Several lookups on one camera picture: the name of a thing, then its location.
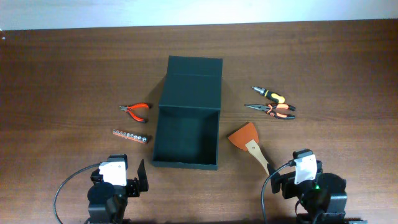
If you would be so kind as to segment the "yellow black screwdriver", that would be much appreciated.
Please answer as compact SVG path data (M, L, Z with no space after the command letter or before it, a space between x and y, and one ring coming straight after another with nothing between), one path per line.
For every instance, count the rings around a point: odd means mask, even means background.
M285 98L282 95L275 93L273 91L270 91L268 89L261 88L258 86L252 86L252 89L254 91L256 91L258 94L260 94L260 95L266 97L267 99L274 101L276 103L284 103L285 102Z

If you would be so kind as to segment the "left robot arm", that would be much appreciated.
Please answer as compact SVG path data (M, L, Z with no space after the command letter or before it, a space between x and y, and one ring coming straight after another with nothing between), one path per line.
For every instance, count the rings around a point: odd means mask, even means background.
M131 223L124 217L129 198L139 197L149 190L144 161L137 169L138 176L127 178L127 158L109 157L91 174L93 186L87 193L88 223Z

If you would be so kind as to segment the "orange scraper wooden handle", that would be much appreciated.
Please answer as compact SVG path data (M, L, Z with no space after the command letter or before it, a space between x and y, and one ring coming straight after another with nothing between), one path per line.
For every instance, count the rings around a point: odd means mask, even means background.
M228 136L228 140L239 149L250 153L250 155L252 155L264 168L266 174L269 175L267 168L269 163L259 147L259 136L252 122L244 124L242 127L230 134Z

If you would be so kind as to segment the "orange needle nose pliers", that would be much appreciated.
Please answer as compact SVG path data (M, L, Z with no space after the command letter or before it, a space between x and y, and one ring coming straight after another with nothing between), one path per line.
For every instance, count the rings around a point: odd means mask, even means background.
M252 108L255 110L260 110L277 119L283 120L291 120L295 119L295 116L292 114L280 114L277 110L289 110L295 111L295 107L292 105L288 105L285 103L273 103L268 105L260 105L260 104L245 104L246 107Z

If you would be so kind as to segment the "orange socket bit rail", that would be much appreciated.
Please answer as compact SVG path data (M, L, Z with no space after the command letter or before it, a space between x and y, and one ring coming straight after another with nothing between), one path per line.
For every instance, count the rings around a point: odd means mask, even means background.
M112 130L112 133L115 136L119 136L121 138L128 139L131 141L139 142L141 144L147 144L151 139L150 136L139 135L139 134L134 134L134 133L127 133L127 132L124 132L124 131L121 131L118 129Z

